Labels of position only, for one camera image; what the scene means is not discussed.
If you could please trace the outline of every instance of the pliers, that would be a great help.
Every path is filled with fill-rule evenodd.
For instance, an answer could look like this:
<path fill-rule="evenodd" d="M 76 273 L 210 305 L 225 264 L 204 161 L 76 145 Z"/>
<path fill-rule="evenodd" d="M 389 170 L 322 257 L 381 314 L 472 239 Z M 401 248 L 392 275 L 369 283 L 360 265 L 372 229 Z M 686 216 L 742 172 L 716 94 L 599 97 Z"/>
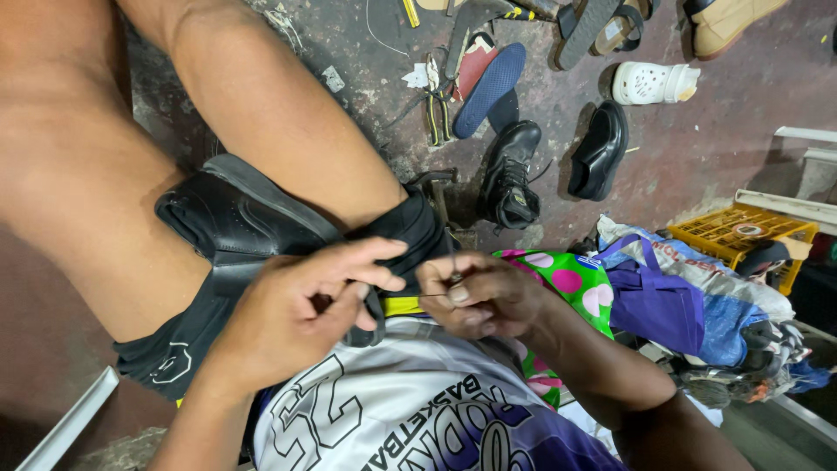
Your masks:
<path fill-rule="evenodd" d="M 440 115 L 442 116 L 442 139 L 445 142 L 450 140 L 450 123 L 448 121 L 448 99 L 444 95 L 444 90 L 439 87 L 439 69 L 436 67 L 436 61 L 433 57 L 428 55 L 427 58 L 427 80 L 428 85 L 424 87 L 424 93 L 427 95 L 427 120 L 430 125 L 430 141 L 431 145 L 441 145 L 439 141 L 439 129 L 436 127 L 436 116 L 434 112 L 434 102 L 439 102 Z"/>

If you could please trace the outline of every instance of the wrist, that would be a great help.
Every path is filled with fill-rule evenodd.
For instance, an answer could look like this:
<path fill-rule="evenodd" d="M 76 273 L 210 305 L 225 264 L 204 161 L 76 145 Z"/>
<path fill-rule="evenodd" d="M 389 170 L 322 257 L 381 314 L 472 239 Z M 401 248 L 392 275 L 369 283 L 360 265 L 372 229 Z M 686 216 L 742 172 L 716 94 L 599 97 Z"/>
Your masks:
<path fill-rule="evenodd" d="M 517 340 L 539 355 L 557 349 L 560 344 L 558 334 L 561 330 L 558 324 L 561 322 L 561 306 L 564 304 L 566 302 L 562 298 L 552 294 L 550 299 L 541 304 L 529 328 L 519 335 Z"/>
<path fill-rule="evenodd" d="M 242 401 L 252 401 L 256 391 L 252 391 L 253 388 L 248 387 L 247 383 L 235 374 L 235 370 L 225 363 L 222 358 L 212 355 L 210 350 L 198 368 L 187 396 L 200 395 L 213 402 L 230 406 Z"/>

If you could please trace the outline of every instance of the hand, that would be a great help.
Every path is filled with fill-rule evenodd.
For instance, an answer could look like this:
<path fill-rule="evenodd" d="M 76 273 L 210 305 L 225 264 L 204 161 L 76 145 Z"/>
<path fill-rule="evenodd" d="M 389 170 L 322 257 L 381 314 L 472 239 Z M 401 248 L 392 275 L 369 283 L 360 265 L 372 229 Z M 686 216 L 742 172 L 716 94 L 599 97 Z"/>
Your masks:
<path fill-rule="evenodd" d="M 451 286 L 450 256 L 426 261 L 416 271 L 422 288 L 418 305 L 448 332 L 479 339 L 487 335 L 516 337 L 535 321 L 542 305 L 556 301 L 522 270 L 499 258 L 473 251 L 454 255 L 464 276 Z"/>
<path fill-rule="evenodd" d="M 374 262 L 406 250 L 404 242 L 372 238 L 301 260 L 270 259 L 239 300 L 202 370 L 212 369 L 224 392 L 255 392 L 325 358 L 353 323 L 374 330 L 363 303 L 369 285 L 404 288 L 401 277 Z"/>

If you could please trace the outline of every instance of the needle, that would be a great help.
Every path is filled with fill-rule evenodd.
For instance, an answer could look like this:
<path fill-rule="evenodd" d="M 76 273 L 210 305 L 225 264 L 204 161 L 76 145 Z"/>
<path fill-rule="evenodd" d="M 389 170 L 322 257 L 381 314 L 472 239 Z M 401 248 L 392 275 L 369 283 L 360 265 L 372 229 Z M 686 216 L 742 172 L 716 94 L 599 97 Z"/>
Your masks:
<path fill-rule="evenodd" d="M 447 242 L 447 244 L 448 244 L 448 253 L 450 254 L 450 263 L 451 263 L 451 266 L 454 268 L 453 272 L 450 274 L 450 281 L 453 284 L 456 284 L 456 283 L 462 281 L 462 273 L 460 273 L 460 271 L 456 269 L 456 254 L 454 252 L 453 238 L 454 238 L 454 236 L 452 234 L 450 234 L 450 232 L 448 232 L 448 236 L 444 238 L 444 241 Z"/>

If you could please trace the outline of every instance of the green polka dot bag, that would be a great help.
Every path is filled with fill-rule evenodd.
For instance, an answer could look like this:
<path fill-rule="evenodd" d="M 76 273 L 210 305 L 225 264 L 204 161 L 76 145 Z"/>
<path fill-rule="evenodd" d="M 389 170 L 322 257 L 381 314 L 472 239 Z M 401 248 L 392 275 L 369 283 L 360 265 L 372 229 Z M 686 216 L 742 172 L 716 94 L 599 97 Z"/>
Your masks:
<path fill-rule="evenodd" d="M 551 251 L 497 251 L 492 254 L 529 273 L 542 286 L 561 295 L 584 320 L 611 339 L 610 308 L 614 290 L 602 262 Z M 561 380 L 531 350 L 517 342 L 527 385 L 548 405 L 560 403 Z"/>

